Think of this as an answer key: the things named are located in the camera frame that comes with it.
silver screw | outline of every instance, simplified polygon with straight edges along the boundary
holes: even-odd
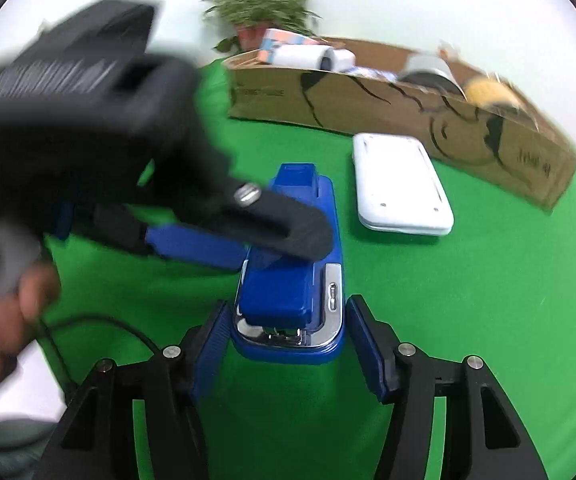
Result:
[[[261,188],[248,182],[235,191],[235,200],[241,207],[254,204],[261,196]]]
[[[401,355],[405,355],[407,357],[410,357],[412,355],[415,355],[415,352],[417,352],[417,349],[415,348],[415,345],[411,344],[411,343],[402,343],[399,345],[399,353]]]
[[[112,367],[114,367],[114,362],[112,359],[101,359],[96,364],[96,369],[103,374],[112,370]]]
[[[479,370],[480,368],[484,367],[483,359],[476,355],[471,355],[467,360],[468,366],[470,368],[474,368],[475,370]]]
[[[179,355],[181,355],[181,349],[178,346],[171,345],[164,348],[164,357],[168,359],[174,359]]]

brown cardboard box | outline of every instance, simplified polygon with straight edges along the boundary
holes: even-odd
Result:
[[[399,72],[412,52],[370,41],[341,41],[357,66]],[[345,134],[376,132],[417,137],[428,153],[552,209],[576,169],[571,142],[516,88],[536,126],[520,124],[456,96],[405,83],[320,70],[258,64],[257,52],[226,59],[230,116],[324,128]],[[463,87],[482,72],[449,62]]]

green table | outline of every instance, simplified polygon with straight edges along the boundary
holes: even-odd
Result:
[[[199,93],[213,139],[237,174],[266,182],[282,162],[314,162],[335,184],[346,294],[429,355],[481,355],[532,435],[551,480],[576,473],[576,175],[548,214],[492,184],[435,162],[455,216],[447,237],[367,230],[357,219],[350,137],[227,118],[225,74],[205,70]],[[138,258],[71,239],[53,247],[64,285],[49,321],[80,312],[119,317],[160,346],[201,324],[237,276]],[[56,338],[82,380],[95,361],[149,356],[112,327]],[[47,350],[55,370],[58,366]],[[247,361],[230,346],[199,405],[213,480],[371,479],[391,409],[367,390],[353,346],[318,367]],[[438,478],[445,401],[436,401],[428,479]],[[151,478],[143,406],[136,403],[142,478]]]

potted plant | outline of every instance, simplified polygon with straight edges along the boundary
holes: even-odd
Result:
[[[269,27],[282,28],[305,36],[311,36],[308,27],[312,18],[319,15],[306,9],[308,0],[204,0],[212,4],[204,16],[218,15],[223,22],[232,25],[236,36],[220,41],[215,49],[230,52],[259,48],[265,30]]]

flower pot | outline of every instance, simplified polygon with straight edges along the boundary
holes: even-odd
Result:
[[[272,27],[271,22],[259,22],[256,25],[245,27],[245,25],[235,25],[239,43],[244,52],[256,50],[261,46],[261,40],[268,28]]]

